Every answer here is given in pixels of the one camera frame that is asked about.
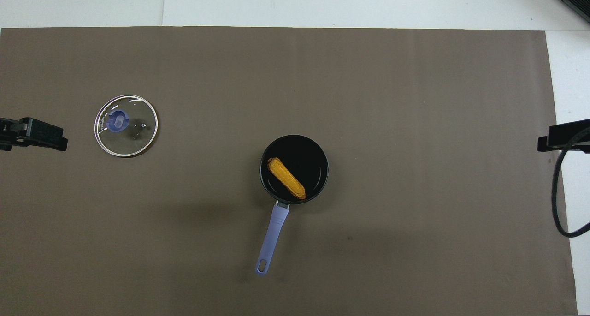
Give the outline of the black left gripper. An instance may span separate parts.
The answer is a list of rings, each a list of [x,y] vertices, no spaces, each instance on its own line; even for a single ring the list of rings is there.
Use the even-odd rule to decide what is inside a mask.
[[[0,149],[11,151],[17,145],[17,132],[12,127],[19,127],[19,145],[23,147],[37,146],[50,148],[57,151],[66,151],[68,139],[64,137],[64,129],[39,119],[22,118],[12,120],[0,119]]]

